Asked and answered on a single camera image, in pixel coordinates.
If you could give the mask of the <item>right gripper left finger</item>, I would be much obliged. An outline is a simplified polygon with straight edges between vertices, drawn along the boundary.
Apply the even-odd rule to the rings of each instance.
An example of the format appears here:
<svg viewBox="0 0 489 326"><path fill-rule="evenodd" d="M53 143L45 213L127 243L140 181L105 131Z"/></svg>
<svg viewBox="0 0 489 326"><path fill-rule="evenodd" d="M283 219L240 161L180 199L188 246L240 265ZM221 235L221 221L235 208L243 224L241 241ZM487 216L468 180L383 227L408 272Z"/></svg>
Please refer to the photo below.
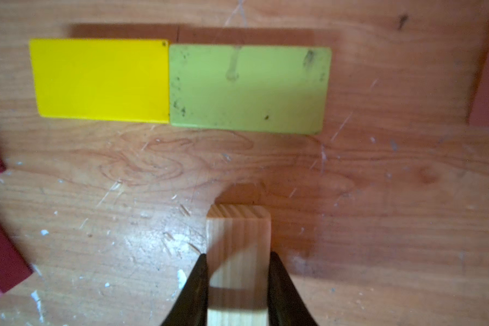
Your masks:
<svg viewBox="0 0 489 326"><path fill-rule="evenodd" d="M208 292L208 264L206 254L201 254L162 326L205 326Z"/></svg>

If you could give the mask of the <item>yellow block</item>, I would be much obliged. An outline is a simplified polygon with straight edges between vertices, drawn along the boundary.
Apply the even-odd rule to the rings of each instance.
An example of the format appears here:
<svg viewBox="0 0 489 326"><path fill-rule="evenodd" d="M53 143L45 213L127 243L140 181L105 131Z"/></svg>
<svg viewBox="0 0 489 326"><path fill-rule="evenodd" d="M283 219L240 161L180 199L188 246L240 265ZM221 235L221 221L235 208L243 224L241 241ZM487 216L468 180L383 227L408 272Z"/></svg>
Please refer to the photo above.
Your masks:
<svg viewBox="0 0 489 326"><path fill-rule="evenodd" d="M164 39L32 39L37 110L44 118L168 124Z"/></svg>

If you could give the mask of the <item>natural wood block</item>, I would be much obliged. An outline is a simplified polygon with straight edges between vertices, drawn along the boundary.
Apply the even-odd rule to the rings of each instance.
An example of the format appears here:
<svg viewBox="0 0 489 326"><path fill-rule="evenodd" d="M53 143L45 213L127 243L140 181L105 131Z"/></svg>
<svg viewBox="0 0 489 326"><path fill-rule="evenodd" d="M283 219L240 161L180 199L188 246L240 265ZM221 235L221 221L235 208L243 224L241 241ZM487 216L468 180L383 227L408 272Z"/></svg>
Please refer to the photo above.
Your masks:
<svg viewBox="0 0 489 326"><path fill-rule="evenodd" d="M263 206L214 204L206 215L208 325L269 325L271 215Z"/></svg>

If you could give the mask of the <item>green block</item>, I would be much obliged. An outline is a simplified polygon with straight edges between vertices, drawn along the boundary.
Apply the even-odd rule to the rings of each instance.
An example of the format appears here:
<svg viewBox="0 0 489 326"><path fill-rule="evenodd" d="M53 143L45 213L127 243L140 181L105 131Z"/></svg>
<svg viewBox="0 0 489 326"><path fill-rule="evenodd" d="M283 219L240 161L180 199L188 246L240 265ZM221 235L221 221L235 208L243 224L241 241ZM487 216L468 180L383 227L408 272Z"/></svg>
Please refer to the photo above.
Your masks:
<svg viewBox="0 0 489 326"><path fill-rule="evenodd" d="M318 134L331 58L328 47L174 44L171 124Z"/></svg>

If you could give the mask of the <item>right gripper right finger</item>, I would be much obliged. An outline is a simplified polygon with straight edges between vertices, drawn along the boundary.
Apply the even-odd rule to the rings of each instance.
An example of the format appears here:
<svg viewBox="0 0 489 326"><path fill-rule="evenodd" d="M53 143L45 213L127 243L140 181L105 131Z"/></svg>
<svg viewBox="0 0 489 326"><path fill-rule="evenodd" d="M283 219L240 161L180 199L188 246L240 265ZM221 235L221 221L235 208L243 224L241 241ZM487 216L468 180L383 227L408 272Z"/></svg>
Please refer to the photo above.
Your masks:
<svg viewBox="0 0 489 326"><path fill-rule="evenodd" d="M275 252L270 253L268 271L268 318L274 326L318 326Z"/></svg>

